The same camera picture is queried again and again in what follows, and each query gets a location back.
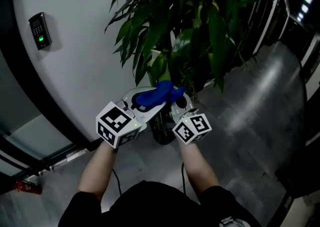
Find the black cable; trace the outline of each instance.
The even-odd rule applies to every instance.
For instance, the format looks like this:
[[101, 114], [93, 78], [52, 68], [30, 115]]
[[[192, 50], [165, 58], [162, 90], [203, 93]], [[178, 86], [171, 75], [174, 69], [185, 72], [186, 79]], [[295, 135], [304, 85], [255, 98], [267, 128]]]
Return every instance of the black cable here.
[[114, 173], [114, 175], [115, 175], [116, 180], [118, 181], [118, 188], [119, 188], [119, 193], [120, 193], [120, 196], [121, 196], [121, 195], [122, 195], [122, 192], [121, 192], [121, 187], [120, 187], [119, 178], [118, 178], [118, 176], [117, 176], [117, 174], [116, 174], [116, 171], [114, 171], [114, 169], [112, 169], [112, 171], [113, 171], [113, 173]]
[[183, 193], [184, 193], [184, 195], [186, 195], [186, 183], [185, 183], [184, 166], [185, 166], [185, 164], [182, 162], [181, 174], [182, 174]]

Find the blue cloth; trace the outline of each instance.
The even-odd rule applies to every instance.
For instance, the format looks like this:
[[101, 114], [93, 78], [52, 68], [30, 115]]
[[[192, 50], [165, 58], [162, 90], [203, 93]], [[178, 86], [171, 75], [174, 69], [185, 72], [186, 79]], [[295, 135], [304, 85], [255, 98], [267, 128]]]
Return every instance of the blue cloth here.
[[174, 88], [174, 84], [169, 80], [160, 81], [155, 85], [156, 89], [140, 94], [135, 102], [144, 107], [161, 105], [164, 101], [170, 103], [184, 96], [185, 87]]

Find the person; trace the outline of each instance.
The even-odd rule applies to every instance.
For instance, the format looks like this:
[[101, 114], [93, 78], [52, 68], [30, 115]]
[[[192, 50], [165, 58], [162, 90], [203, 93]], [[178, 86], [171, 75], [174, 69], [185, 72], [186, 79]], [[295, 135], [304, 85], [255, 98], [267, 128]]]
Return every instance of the person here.
[[118, 149], [102, 142], [83, 171], [76, 193], [58, 227], [100, 227], [112, 224], [208, 225], [259, 227], [231, 192], [219, 186], [217, 176], [195, 143], [179, 141], [185, 171], [200, 204], [178, 189], [159, 182], [142, 181], [124, 192], [107, 212], [101, 200], [108, 187]]

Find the black door frame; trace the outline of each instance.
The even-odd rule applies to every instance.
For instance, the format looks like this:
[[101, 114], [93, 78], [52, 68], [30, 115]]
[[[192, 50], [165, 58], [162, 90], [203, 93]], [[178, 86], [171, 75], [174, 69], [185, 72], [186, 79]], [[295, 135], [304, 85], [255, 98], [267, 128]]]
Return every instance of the black door frame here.
[[5, 138], [1, 139], [6, 143], [0, 144], [0, 150], [5, 150], [6, 154], [20, 162], [27, 161], [27, 165], [30, 166], [18, 175], [6, 178], [12, 183], [12, 180], [17, 181], [19, 178], [27, 177], [32, 171], [50, 170], [49, 166], [61, 160], [71, 150], [86, 148], [94, 151], [101, 141], [97, 139], [90, 142], [69, 120], [41, 81], [20, 36], [13, 0], [0, 0], [0, 8], [0, 49], [10, 71], [37, 109], [73, 143], [62, 152], [57, 151], [43, 160], [37, 160], [10, 144]]

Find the black shirt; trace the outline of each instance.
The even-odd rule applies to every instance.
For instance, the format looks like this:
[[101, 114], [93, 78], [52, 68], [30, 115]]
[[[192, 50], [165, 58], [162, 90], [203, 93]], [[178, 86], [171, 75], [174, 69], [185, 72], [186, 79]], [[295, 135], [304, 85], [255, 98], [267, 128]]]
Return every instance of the black shirt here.
[[78, 192], [73, 196], [58, 227], [114, 224], [154, 226], [171, 223], [260, 227], [232, 193], [220, 186], [210, 187], [198, 198], [200, 205], [176, 188], [159, 182], [142, 181], [122, 194], [109, 211], [101, 213], [100, 201], [94, 195]]

